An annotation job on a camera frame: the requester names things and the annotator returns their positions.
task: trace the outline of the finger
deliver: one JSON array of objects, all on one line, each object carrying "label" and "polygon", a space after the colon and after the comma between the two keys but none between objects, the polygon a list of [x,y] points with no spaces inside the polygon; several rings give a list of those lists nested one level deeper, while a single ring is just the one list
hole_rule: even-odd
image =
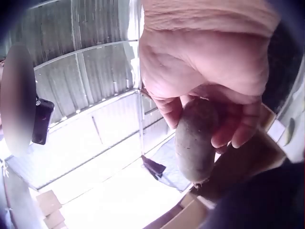
[{"label": "finger", "polygon": [[213,134],[211,139],[212,146],[214,148],[220,148],[231,141],[239,121],[240,118],[238,116],[228,115],[220,125],[220,128]]},{"label": "finger", "polygon": [[160,113],[170,128],[175,129],[182,114],[182,104],[179,97],[176,98],[154,98]]},{"label": "finger", "polygon": [[256,132],[260,117],[261,102],[244,105],[240,123],[232,137],[232,146],[239,148],[246,143]]}]

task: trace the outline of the dark fabric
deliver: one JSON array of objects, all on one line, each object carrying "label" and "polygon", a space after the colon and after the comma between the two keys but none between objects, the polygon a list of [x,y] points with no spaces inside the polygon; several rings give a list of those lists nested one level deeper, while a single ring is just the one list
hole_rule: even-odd
[{"label": "dark fabric", "polygon": [[236,186],[200,229],[304,228],[304,163],[286,164]]},{"label": "dark fabric", "polygon": [[268,0],[280,14],[298,48],[304,52],[304,0]]}]

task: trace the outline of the sweet potato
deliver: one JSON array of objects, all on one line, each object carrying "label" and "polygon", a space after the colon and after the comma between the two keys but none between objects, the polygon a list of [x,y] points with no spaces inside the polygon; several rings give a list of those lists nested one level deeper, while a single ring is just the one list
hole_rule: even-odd
[{"label": "sweet potato", "polygon": [[211,144],[218,125],[213,104],[197,98],[186,104],[176,129],[177,163],[183,175],[194,184],[201,184],[214,166],[216,149]]}]

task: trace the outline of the black device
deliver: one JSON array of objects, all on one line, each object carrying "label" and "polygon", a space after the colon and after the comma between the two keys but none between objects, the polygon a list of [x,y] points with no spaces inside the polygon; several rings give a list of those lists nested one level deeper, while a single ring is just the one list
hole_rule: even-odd
[{"label": "black device", "polygon": [[54,103],[37,98],[32,142],[44,145],[47,140],[48,127],[54,111]]}]

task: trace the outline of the palm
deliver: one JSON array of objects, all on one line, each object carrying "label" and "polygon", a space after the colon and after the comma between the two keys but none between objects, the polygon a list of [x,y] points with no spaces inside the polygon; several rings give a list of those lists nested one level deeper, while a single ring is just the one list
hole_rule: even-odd
[{"label": "palm", "polygon": [[239,146],[258,122],[268,77],[268,42],[237,33],[145,30],[140,39],[141,76],[171,127],[182,111],[179,97],[208,98],[222,121],[213,145],[232,139]]}]

